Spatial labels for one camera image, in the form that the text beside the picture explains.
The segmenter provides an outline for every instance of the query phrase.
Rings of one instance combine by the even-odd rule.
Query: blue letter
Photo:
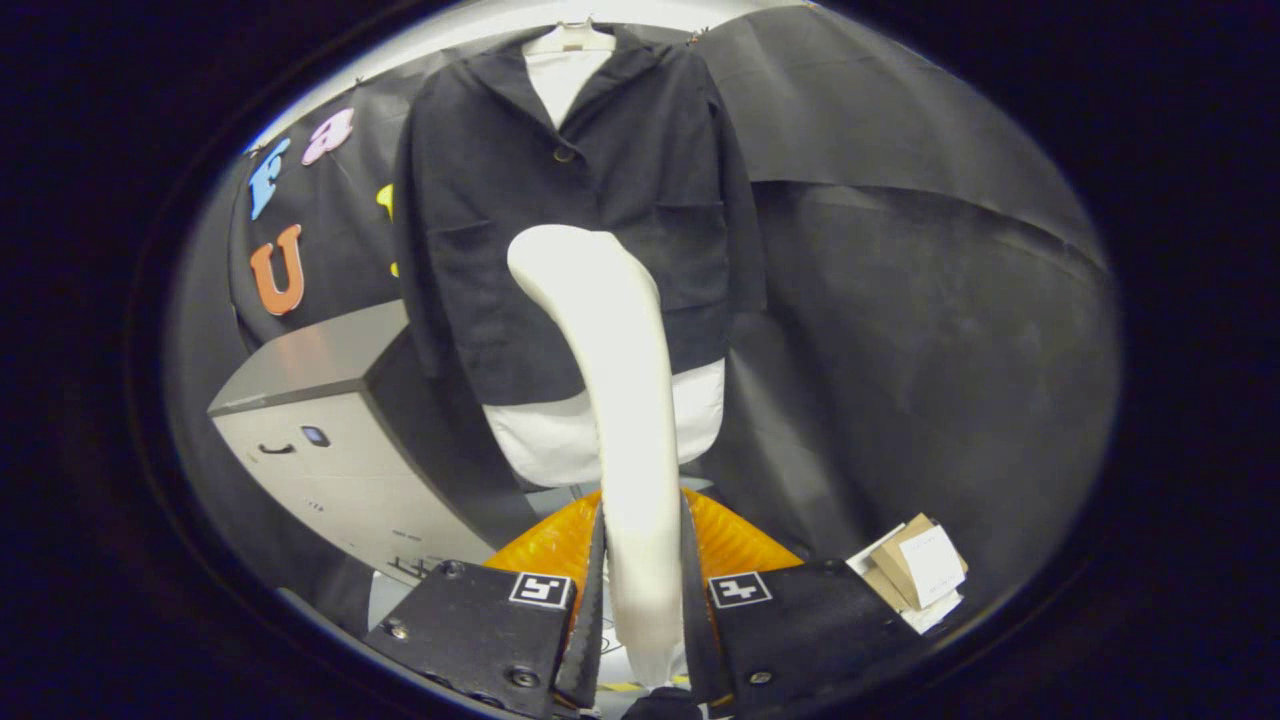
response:
[[[271,200],[275,195],[275,186],[271,184],[280,174],[280,154],[289,147],[289,138],[284,138],[279,145],[275,146],[262,164],[253,170],[253,174],[248,178],[250,195],[253,197],[253,209],[250,210],[248,219],[256,220],[262,213],[262,208],[266,208],[266,202]]]

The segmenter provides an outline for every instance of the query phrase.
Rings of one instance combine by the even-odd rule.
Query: orange letter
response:
[[[302,234],[302,225],[284,228],[275,242],[284,252],[284,270],[289,279],[289,286],[280,292],[275,287],[275,275],[271,274],[271,243],[253,251],[248,264],[253,268],[253,279],[257,281],[257,296],[262,300],[262,307],[273,315],[283,315],[293,310],[302,302],[302,256],[298,255],[298,236]]]

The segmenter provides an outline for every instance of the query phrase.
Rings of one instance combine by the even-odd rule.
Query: bolt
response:
[[[521,688],[538,687],[538,675],[527,667],[512,667],[511,670],[507,670],[507,679],[511,680],[513,685],[518,685]]]
[[[408,639],[408,628],[401,623],[399,618],[388,618],[383,621],[383,628],[385,628],[387,632],[398,641]]]

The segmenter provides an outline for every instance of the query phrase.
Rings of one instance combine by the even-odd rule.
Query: white hanger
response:
[[[554,29],[525,44],[522,47],[525,55],[581,50],[612,53],[617,47],[616,37],[591,27],[591,13],[582,4],[566,3],[561,17],[566,19],[556,23]]]

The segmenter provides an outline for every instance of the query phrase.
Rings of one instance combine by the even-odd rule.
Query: orange padding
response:
[[[539,573],[566,575],[577,584],[570,629],[582,605],[582,587],[586,584],[586,564],[591,557],[591,530],[595,529],[595,511],[600,505],[599,491],[561,507],[549,518],[525,530],[525,534],[507,543],[484,564],[485,568],[511,573]]]
[[[684,493],[694,516],[704,585],[708,578],[718,575],[753,570],[763,573],[803,564],[791,551],[732,510],[691,489],[685,489]],[[582,601],[581,588],[586,583],[591,530],[595,528],[595,512],[599,505],[600,492],[596,491],[562,507],[511,541],[485,562],[485,568],[572,578],[579,587],[571,616],[576,619]]]
[[[703,585],[708,578],[795,568],[804,561],[714,500],[685,489],[698,534]]]

